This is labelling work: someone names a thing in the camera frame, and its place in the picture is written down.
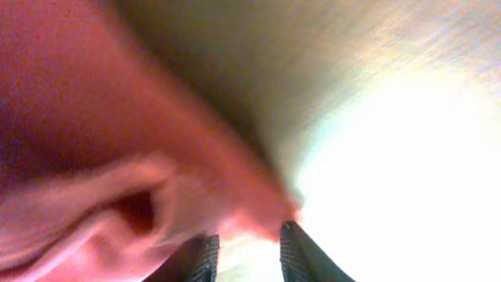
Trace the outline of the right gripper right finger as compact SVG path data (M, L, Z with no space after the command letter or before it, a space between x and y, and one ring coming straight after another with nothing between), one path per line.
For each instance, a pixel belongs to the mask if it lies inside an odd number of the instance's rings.
M279 260L285 282L355 282L295 221L282 225Z

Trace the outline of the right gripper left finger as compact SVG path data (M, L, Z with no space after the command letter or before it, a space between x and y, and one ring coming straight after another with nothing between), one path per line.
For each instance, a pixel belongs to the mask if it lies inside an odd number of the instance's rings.
M186 241L144 282L215 282L218 272L219 235Z

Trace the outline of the orange printed t-shirt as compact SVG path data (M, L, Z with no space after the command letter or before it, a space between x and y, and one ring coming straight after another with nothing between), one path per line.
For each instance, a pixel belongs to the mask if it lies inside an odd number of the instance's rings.
M141 281L202 233L295 207L101 1L1 4L1 278Z

